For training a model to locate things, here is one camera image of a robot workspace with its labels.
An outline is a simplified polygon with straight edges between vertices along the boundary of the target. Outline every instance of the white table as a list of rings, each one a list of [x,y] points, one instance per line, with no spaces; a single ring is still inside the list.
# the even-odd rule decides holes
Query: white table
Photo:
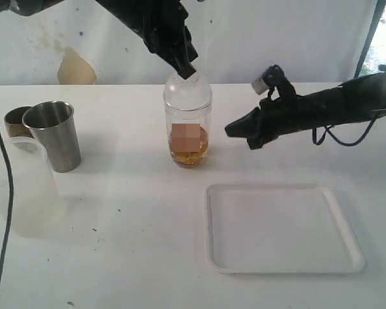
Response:
[[[335,84],[296,84],[300,94]],[[0,308],[386,308],[386,118],[363,144],[317,147],[311,132],[259,151],[224,126],[249,112],[249,85],[214,85],[211,149],[203,166],[172,163],[163,86],[0,87],[0,123],[22,105],[75,107],[83,162],[55,174],[68,214],[39,238],[12,234]],[[335,130],[353,141],[364,124]],[[226,182],[330,186],[367,265],[352,276],[229,276],[205,259],[204,191]],[[0,216],[0,248],[5,223]]]

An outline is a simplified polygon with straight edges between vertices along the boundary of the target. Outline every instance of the clear plastic bottle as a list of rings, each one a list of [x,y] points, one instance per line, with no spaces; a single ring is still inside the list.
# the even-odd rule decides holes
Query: clear plastic bottle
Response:
[[[166,83],[163,98],[173,160],[182,167],[199,165],[208,150],[212,110],[210,84],[198,72],[187,80],[174,72]]]

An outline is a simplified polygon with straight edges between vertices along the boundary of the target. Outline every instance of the amber liquid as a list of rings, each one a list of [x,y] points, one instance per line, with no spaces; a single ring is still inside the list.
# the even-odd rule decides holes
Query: amber liquid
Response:
[[[180,152],[173,151],[172,144],[170,142],[170,154],[172,155],[173,160],[182,167],[194,167],[203,162],[203,159],[206,156],[208,149],[208,135],[206,130],[200,127],[200,151],[197,152]]]

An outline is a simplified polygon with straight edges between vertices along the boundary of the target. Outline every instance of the clear plastic container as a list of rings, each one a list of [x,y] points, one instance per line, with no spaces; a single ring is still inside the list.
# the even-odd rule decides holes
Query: clear plastic container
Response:
[[[38,236],[66,211],[47,163],[46,150],[38,141],[25,137],[10,138],[5,146],[14,179],[12,231],[25,237]],[[7,207],[7,171],[0,151],[0,213],[4,218]]]
[[[210,84],[198,72],[187,80],[174,72],[166,83],[163,98],[171,157],[182,167],[199,165],[208,151],[212,110]]]

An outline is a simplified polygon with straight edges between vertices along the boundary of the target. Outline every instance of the blurred label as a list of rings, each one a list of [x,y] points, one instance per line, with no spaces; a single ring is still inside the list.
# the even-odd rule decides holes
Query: blurred label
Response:
[[[171,139],[173,151],[200,151],[200,124],[172,124]]]

